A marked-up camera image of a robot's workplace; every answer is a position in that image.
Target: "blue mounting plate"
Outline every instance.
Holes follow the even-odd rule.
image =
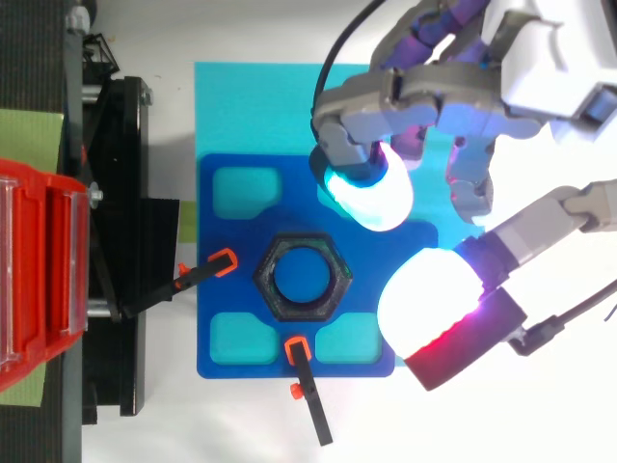
[[[261,227],[265,227],[271,234],[282,232],[288,219],[294,218],[301,210],[302,222],[296,223],[295,227],[307,225],[318,229],[319,223],[307,222],[304,216],[305,205],[302,203],[282,209],[284,214],[279,214],[276,219],[272,218],[274,210],[267,207],[274,204],[281,206],[281,201],[286,201],[287,193],[283,190],[289,181],[293,181],[293,190],[301,195],[300,200],[307,198],[307,201],[314,204],[317,186],[312,178],[307,180],[307,156],[314,146],[309,129],[309,108],[320,69],[321,65],[264,63],[195,65],[196,155],[198,182],[201,182],[198,186],[200,261],[203,262],[217,248],[233,247],[230,243],[232,237],[238,242],[239,248],[235,251],[239,254],[239,249],[249,247],[251,252],[255,251],[249,260],[240,256],[240,267],[236,275],[214,279],[200,288],[198,368],[205,377],[293,375],[282,357],[281,347],[284,335],[291,332],[291,326],[296,324],[272,322],[268,313],[264,315],[265,306],[250,277],[262,254],[256,248],[261,246],[263,251],[269,238],[265,237],[266,232],[261,236],[254,231],[256,225],[261,223]],[[340,85],[346,78],[366,69],[366,66],[334,65],[328,86]],[[443,248],[451,248],[467,236],[482,232],[478,227],[465,224],[451,205],[444,177],[452,143],[452,137],[430,130],[422,165],[412,172],[416,203],[411,218],[433,224],[439,232],[439,246]],[[282,174],[277,160],[279,156],[282,158],[281,165],[298,166],[293,168],[293,180],[288,178],[289,175]],[[344,212],[329,203],[325,195],[318,199],[324,205],[319,209],[323,211],[324,217],[331,217],[334,221],[343,219],[342,227],[355,228],[355,224],[348,222]],[[262,216],[282,221],[273,223],[265,221]],[[394,231],[392,239],[400,235],[405,235],[405,240],[410,239],[407,227]],[[381,246],[379,239],[379,233],[371,233],[367,249],[378,249]],[[348,253],[343,248],[345,242],[337,242],[336,245],[342,254]],[[416,243],[412,240],[407,245],[415,249]],[[404,250],[400,256],[401,263],[411,256],[410,252]],[[287,263],[288,270],[281,272],[287,276],[287,281],[282,284],[285,287],[292,286],[290,290],[309,290],[298,284],[298,281],[306,282],[306,278],[297,278],[293,271],[296,267],[293,262]],[[244,276],[244,284],[237,286],[233,279],[241,275]],[[355,277],[350,288],[354,291],[360,285],[359,279],[364,278],[358,272]],[[381,283],[371,279],[368,286],[375,299],[375,294],[381,292],[388,275],[380,277],[384,278]],[[320,278],[316,275],[314,283],[317,284]],[[388,348],[380,351],[383,344],[373,314],[376,303],[371,303],[373,307],[369,310],[361,296],[351,294],[348,293],[343,299],[349,311],[341,316],[336,314],[329,320],[330,324],[324,327],[326,329],[318,332],[317,341],[311,341],[313,354],[321,359],[319,362],[314,361],[315,374],[388,374],[391,370],[391,360],[388,360],[391,351]],[[360,298],[360,303],[356,304],[359,309],[348,301],[352,297],[354,300]],[[271,324],[263,323],[259,313],[261,317],[269,319]],[[277,331],[283,328],[289,331]],[[376,363],[378,358],[383,363]]]
[[[226,247],[240,262],[231,274],[200,285],[200,374],[295,376],[283,344],[298,335],[308,340],[315,376],[391,374],[395,356],[379,334],[379,297],[409,257],[437,246],[437,229],[424,221],[383,233],[364,229],[318,194],[304,156],[210,154],[200,169],[200,262]],[[255,269],[280,232],[328,234],[351,269],[352,284],[328,321],[278,321],[255,286]],[[284,283],[290,298],[306,297],[305,289],[323,280],[310,256],[284,267],[277,284]]]

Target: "robotic hand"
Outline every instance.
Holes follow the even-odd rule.
[[[454,42],[426,65],[450,34]],[[455,137],[444,180],[458,214],[472,222],[491,211],[488,169],[499,135],[531,138],[548,123],[558,144],[612,149],[616,50],[614,0],[421,0],[375,49],[368,73],[316,99],[310,166],[360,224],[390,230],[409,215],[407,169],[421,161],[426,129],[436,127]],[[381,143],[388,137],[389,146]],[[614,282],[523,328],[525,313],[501,285],[576,230],[617,231],[617,179],[557,188],[454,250],[421,251],[382,293],[382,334],[427,390],[500,341],[531,354],[617,290]],[[427,305],[431,313],[409,310]]]
[[[317,99],[313,172],[345,207],[349,187],[333,191],[332,177],[334,187],[378,184],[389,159],[376,142],[388,137],[413,168],[426,129],[434,126],[456,137],[445,181],[458,214],[472,223],[491,211],[488,168],[499,135],[531,138],[549,123],[557,143],[612,147],[616,34],[613,0],[421,0],[377,46],[368,73]],[[425,65],[448,35],[454,42],[438,62]],[[398,202],[410,190],[391,189]],[[364,212],[385,214],[386,201]],[[396,227],[405,212],[399,207],[398,216],[375,230]]]

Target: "hexagonal nut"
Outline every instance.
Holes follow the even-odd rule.
[[[287,299],[277,288],[274,272],[277,262],[289,251],[310,248],[317,251],[330,267],[330,281],[316,300],[298,303]],[[325,233],[280,233],[273,239],[253,281],[274,317],[279,321],[326,321],[340,304],[353,280],[347,262],[338,253],[333,240]]]

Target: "cyan mat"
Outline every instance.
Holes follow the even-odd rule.
[[[198,165],[211,153],[307,156],[314,145],[309,110],[319,70],[318,65],[196,64]],[[339,85],[350,75],[363,71],[364,66],[335,66],[329,85]],[[423,164],[412,174],[416,205],[411,218],[434,224],[439,231],[439,244],[445,248],[453,247],[471,234],[481,233],[481,229],[463,223],[450,203],[444,176],[451,143],[450,137],[429,133]],[[203,202],[208,202],[219,218],[250,220],[280,200],[276,172],[268,169],[243,173],[221,169],[213,176],[213,184],[214,189],[199,187],[198,215]],[[248,198],[243,195],[247,191],[253,192]],[[316,185],[311,193],[318,194]],[[345,216],[325,195],[319,194],[319,198]],[[214,243],[201,239],[211,236],[207,232],[211,231],[211,225],[200,217],[200,262],[212,251]],[[200,365],[210,364],[216,366],[214,369],[222,367],[226,371],[213,374],[200,367],[201,373],[209,377],[287,375],[289,371],[283,367],[267,374],[255,372],[277,362],[283,340],[277,332],[277,323],[264,324],[252,313],[252,308],[238,311],[234,307],[236,298],[242,299],[237,291],[235,294],[232,291],[228,307],[212,307],[200,290]],[[357,365],[369,361],[371,356],[374,358],[374,346],[379,340],[375,318],[345,313],[338,320],[342,320],[342,328],[322,330],[315,337],[313,352],[316,349],[320,362],[329,366],[340,363],[344,369],[350,363]],[[332,368],[327,374],[337,375]]]

